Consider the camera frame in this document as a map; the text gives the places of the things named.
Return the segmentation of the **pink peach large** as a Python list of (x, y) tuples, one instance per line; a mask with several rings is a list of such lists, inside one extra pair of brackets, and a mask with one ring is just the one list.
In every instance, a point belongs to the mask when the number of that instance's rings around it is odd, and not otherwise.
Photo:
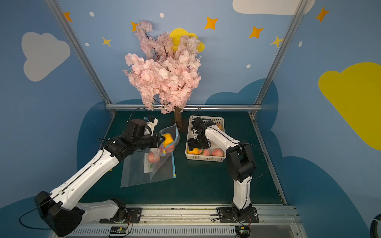
[(151, 163), (157, 163), (161, 159), (160, 156), (155, 155), (153, 152), (149, 152), (148, 154), (148, 161)]

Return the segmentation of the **clear zip-top bag blue zipper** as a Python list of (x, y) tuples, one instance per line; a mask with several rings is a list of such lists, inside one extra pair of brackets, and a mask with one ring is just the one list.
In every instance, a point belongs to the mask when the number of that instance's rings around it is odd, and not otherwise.
[(144, 183), (176, 178), (174, 150), (180, 141), (178, 128), (176, 125), (164, 128), (160, 135), (165, 137), (164, 142), (144, 154)]

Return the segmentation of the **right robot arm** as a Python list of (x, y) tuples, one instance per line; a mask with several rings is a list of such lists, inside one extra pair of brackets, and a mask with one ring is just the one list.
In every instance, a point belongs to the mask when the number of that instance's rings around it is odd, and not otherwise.
[(239, 217), (248, 214), (252, 208), (250, 190), (256, 169), (250, 145), (230, 137), (216, 123), (201, 117), (191, 121), (191, 132), (194, 136), (187, 140), (189, 150), (208, 149), (213, 142), (226, 155), (228, 173), (234, 181), (232, 209)]

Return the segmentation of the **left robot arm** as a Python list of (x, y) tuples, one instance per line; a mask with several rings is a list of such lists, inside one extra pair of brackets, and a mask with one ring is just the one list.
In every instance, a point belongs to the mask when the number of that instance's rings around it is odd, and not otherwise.
[(35, 204), (42, 220), (58, 236), (65, 237), (79, 225), (102, 220), (127, 219), (126, 205), (116, 199), (103, 202), (81, 203), (81, 198), (107, 172), (139, 149), (158, 148), (165, 140), (154, 133), (158, 120), (146, 119), (127, 121), (126, 130), (108, 140), (103, 148), (70, 179), (51, 192), (40, 192)]

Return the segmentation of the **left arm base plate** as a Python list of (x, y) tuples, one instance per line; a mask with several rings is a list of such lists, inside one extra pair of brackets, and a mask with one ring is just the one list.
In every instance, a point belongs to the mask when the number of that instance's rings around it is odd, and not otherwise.
[(128, 224), (128, 223), (139, 223), (141, 219), (142, 208), (129, 208), (122, 207), (119, 208), (114, 217), (109, 219), (101, 219), (100, 224)]

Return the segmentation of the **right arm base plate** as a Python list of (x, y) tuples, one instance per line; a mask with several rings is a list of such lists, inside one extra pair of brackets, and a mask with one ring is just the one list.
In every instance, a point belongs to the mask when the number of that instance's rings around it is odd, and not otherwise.
[(259, 223), (259, 215), (255, 207), (247, 207), (238, 211), (232, 207), (218, 207), (216, 209), (220, 223)]

